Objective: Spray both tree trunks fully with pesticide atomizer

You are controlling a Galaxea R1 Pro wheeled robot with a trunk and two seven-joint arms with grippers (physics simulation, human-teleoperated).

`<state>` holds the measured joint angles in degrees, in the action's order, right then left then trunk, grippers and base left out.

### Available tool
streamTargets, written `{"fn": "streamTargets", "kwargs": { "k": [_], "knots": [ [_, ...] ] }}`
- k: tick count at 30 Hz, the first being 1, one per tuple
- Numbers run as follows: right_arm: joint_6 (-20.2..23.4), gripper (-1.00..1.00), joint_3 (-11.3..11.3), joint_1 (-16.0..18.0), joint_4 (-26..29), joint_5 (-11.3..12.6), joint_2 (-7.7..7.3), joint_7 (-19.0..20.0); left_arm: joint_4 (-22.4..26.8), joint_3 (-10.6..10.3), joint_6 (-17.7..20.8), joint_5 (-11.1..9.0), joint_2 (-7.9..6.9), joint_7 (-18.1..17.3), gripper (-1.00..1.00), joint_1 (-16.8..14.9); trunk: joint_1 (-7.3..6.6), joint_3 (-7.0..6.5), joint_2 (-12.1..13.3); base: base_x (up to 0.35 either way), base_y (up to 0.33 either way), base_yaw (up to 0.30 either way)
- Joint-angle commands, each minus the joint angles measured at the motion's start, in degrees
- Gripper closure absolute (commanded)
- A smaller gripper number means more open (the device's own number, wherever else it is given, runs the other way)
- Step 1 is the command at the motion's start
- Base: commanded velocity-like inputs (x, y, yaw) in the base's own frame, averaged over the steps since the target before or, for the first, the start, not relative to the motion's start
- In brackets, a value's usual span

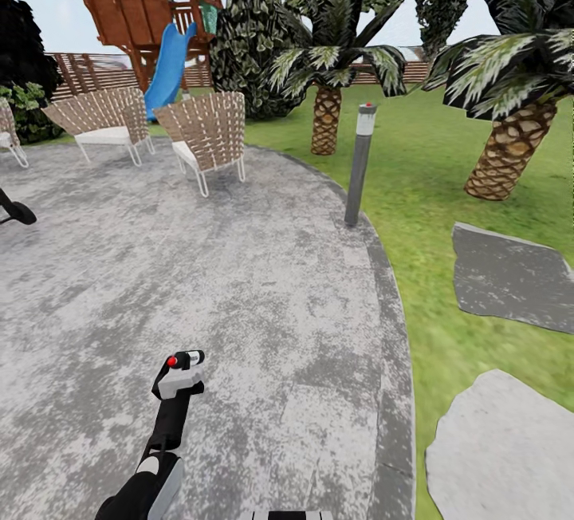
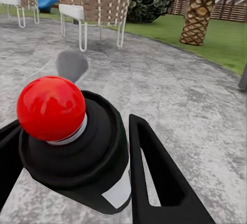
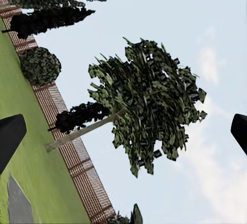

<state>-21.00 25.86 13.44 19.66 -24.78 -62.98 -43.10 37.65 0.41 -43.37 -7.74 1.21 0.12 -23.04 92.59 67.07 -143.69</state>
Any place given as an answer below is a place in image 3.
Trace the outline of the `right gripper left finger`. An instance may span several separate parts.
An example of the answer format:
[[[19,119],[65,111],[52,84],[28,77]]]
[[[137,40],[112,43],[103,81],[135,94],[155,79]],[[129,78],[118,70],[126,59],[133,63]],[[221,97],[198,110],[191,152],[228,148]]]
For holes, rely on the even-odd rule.
[[[27,133],[22,114],[0,119],[0,175]]]

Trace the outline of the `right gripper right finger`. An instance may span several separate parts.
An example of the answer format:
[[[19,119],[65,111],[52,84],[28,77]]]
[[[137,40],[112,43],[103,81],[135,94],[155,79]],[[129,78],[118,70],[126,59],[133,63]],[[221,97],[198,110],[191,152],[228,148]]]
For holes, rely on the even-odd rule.
[[[235,114],[231,133],[247,155],[247,116]]]

